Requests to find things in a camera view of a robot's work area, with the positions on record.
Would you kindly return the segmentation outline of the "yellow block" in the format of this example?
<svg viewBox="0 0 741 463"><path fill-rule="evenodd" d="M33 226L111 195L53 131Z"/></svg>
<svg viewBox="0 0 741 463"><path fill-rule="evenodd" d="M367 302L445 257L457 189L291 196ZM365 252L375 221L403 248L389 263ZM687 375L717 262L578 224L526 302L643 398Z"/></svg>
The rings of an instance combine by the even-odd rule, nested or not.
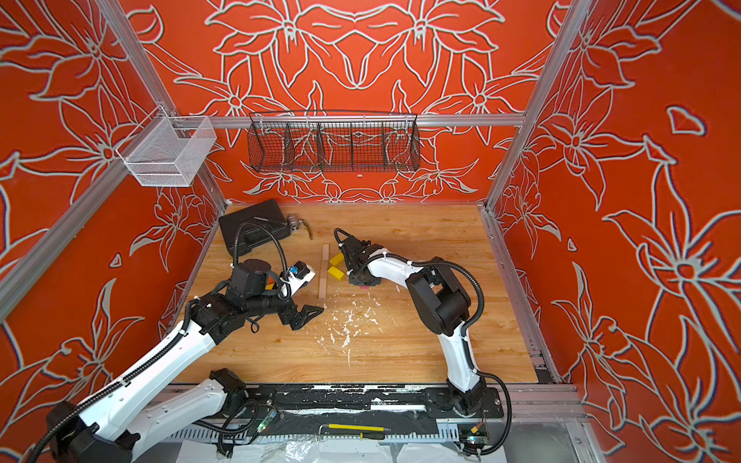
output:
<svg viewBox="0 0 741 463"><path fill-rule="evenodd" d="M327 273L331 275L333 278L337 279L338 281L343 280L345 278L345 272L343 272L341 269L337 268L336 266L330 266Z"/></svg>
<svg viewBox="0 0 741 463"><path fill-rule="evenodd" d="M329 260L332 266L338 267L345 260L345 256L342 253L338 253L336 256Z"/></svg>

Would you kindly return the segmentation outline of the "natural wooden block angled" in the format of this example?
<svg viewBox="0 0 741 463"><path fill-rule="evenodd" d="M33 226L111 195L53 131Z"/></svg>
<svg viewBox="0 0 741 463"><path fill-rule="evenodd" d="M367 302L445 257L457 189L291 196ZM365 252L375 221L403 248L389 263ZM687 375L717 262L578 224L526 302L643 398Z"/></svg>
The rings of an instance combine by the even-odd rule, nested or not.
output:
<svg viewBox="0 0 741 463"><path fill-rule="evenodd" d="M326 279L320 279L320 288L318 289L318 298L320 300L326 299L327 296L327 281Z"/></svg>

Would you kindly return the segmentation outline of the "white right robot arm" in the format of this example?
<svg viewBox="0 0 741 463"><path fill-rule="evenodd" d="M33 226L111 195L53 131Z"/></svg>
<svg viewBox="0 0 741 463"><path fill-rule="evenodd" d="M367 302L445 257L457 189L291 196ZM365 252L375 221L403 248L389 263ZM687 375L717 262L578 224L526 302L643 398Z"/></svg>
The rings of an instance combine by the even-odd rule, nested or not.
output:
<svg viewBox="0 0 741 463"><path fill-rule="evenodd" d="M388 280L408 290L418 317L441 345L449 407L462 416L477 412L486 380L476 363L469 329L484 314L484 292L473 275L454 262L409 260L353 235L336 240L353 285L372 287Z"/></svg>

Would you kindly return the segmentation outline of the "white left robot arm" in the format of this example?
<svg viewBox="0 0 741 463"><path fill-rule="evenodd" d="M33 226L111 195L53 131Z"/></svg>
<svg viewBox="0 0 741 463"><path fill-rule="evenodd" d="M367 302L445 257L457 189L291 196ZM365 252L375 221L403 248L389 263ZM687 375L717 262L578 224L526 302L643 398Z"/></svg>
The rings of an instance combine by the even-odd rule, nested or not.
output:
<svg viewBox="0 0 741 463"><path fill-rule="evenodd" d="M77 404L58 404L47 415L47 434L29 461L49 449L57 462L134 462L193 422L239 410L247 397L241 380L230 370L218 370L160 405L151 402L196 360L246 324L276 314L294 331L303 328L322 310L299 308L293 297L315 276L305 262L281 273L273 272L264 260L235 264L230 279L191 300L173 332L123 374Z"/></svg>

